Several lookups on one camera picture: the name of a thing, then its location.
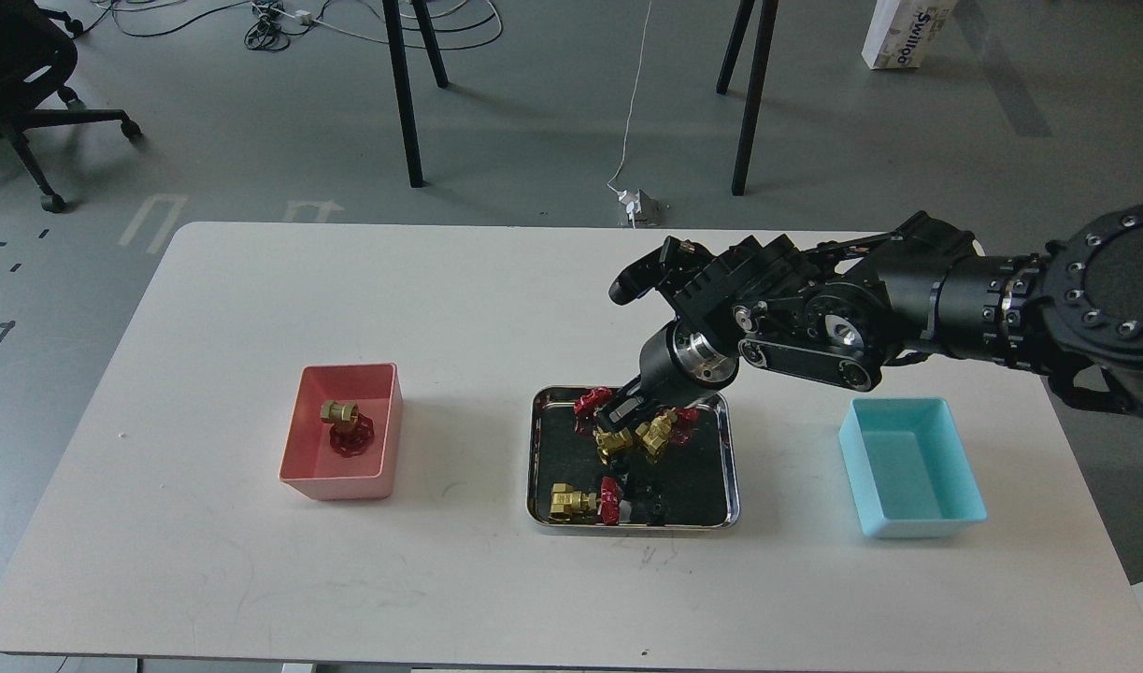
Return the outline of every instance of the metal tray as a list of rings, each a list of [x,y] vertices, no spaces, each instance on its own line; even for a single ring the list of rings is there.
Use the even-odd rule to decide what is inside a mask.
[[[578,434],[572,406],[591,387],[553,386],[534,396],[529,442],[529,484],[526,507],[542,526],[597,531],[716,531],[737,521],[737,475],[729,435],[729,404],[713,395],[701,404],[700,420],[684,446],[672,446],[657,464],[642,456],[630,459],[630,474],[644,484],[656,484],[665,506],[664,522],[648,523],[642,503],[634,502],[617,526],[592,521],[559,522],[550,519],[551,487],[558,482],[577,490],[600,490],[605,465],[597,457],[590,434]]]

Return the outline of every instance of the chair wheel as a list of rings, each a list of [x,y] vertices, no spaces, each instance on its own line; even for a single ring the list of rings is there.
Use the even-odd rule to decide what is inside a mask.
[[[55,90],[55,94],[59,96],[65,105],[71,105],[77,101],[77,93],[72,90],[71,86],[62,86],[62,88]]]
[[[123,120],[122,136],[127,136],[128,141],[135,141],[136,137],[143,136],[143,131],[134,120]]]
[[[62,214],[66,205],[58,194],[45,194],[40,197],[40,206],[50,214]]]

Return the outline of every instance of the gray floor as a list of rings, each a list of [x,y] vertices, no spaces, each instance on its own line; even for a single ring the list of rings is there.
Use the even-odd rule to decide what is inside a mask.
[[[97,14],[83,0],[46,2]],[[122,22],[161,30],[222,3]],[[617,166],[647,5],[499,5],[503,39],[447,54],[450,90],[435,89],[425,58],[410,55],[425,189],[406,183],[377,43],[319,30],[281,54],[249,53],[246,8],[161,39],[127,38],[106,21],[79,41],[70,83],[89,106],[125,106],[146,141],[128,144],[113,123],[30,134],[74,205],[59,216],[40,210],[0,144],[0,323],[15,322],[0,342],[0,576],[155,271],[162,224],[313,222],[309,203],[335,203],[329,222],[615,226],[604,183]],[[873,5],[783,3],[750,192],[737,199],[728,184],[748,55],[734,94],[712,93],[733,3],[656,2],[620,186],[664,200],[666,224],[681,227],[882,230],[926,208],[994,253],[1036,250],[1143,201],[1143,2],[962,0],[913,73],[869,72],[858,58]],[[327,17],[381,30],[350,0]],[[604,293],[607,280],[596,281],[586,290]],[[1058,414],[1136,583],[1143,424]],[[0,672],[58,665],[0,655]],[[64,671],[131,667],[73,659]],[[147,670],[277,667],[157,660]]]

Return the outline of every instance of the light blue bin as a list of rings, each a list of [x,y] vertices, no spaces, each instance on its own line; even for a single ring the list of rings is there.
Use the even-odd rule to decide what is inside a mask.
[[[986,520],[941,398],[854,400],[840,440],[866,536],[945,537]]]

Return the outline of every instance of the white table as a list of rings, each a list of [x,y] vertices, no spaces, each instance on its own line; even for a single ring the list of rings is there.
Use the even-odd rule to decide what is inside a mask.
[[[669,307],[606,289],[664,235],[186,226],[0,585],[0,651],[1143,671],[1141,611],[1040,379],[990,363],[905,367],[873,392],[951,402],[991,516],[951,539],[865,539],[837,444],[852,393],[753,370],[726,391],[729,531],[529,521],[530,400],[634,375]],[[745,234],[681,235],[716,251]],[[392,498],[280,484],[301,369],[389,361],[405,395]]]

